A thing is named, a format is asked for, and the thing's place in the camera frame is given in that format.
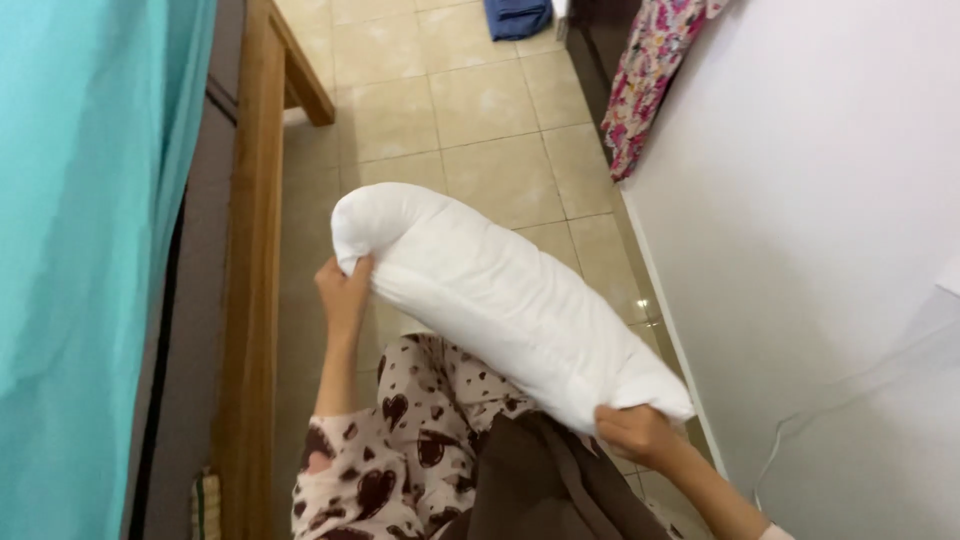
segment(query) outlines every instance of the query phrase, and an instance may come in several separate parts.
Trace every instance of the person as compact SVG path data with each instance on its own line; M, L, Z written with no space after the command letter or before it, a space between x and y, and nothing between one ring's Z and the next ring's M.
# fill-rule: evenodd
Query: person
M347 277L331 258L315 278L327 346L293 490L292 529L299 540L440 538L473 506L474 463L494 417L536 409L482 360L429 333L386 347L377 368L378 406L359 407L355 360L372 270L367 256ZM717 539L791 538L650 406L599 406L595 418L602 440L673 482ZM684 538L673 524L660 523L669 537Z

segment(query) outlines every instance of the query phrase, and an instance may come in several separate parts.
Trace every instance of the teal fabric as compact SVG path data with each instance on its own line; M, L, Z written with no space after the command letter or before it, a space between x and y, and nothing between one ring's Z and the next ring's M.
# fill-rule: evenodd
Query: teal fabric
M213 0L0 17L0 538L117 538ZM184 497L189 486L184 486Z

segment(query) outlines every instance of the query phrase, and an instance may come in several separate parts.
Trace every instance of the wooden plank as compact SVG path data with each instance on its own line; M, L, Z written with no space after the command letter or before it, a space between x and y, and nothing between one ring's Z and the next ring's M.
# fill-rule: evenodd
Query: wooden plank
M212 465L227 540L266 540L276 366L284 46L270 0L248 0L231 180L225 347Z
M285 49L284 67L286 70L287 89L293 101L303 107L303 112L314 126L327 126L335 119L335 110L330 97L326 95L324 86L314 73L310 61L303 54L303 49L297 43L294 33L290 30L283 13L271 2L271 24L280 36Z

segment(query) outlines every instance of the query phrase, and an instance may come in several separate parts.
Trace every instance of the pillow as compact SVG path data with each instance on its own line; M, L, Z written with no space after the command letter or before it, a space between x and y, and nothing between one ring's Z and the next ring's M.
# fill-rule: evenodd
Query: pillow
M350 275L373 252L372 290L484 360L573 430L593 410L649 404L694 415L684 384L575 272L476 210L424 187L375 184L340 200L333 248Z

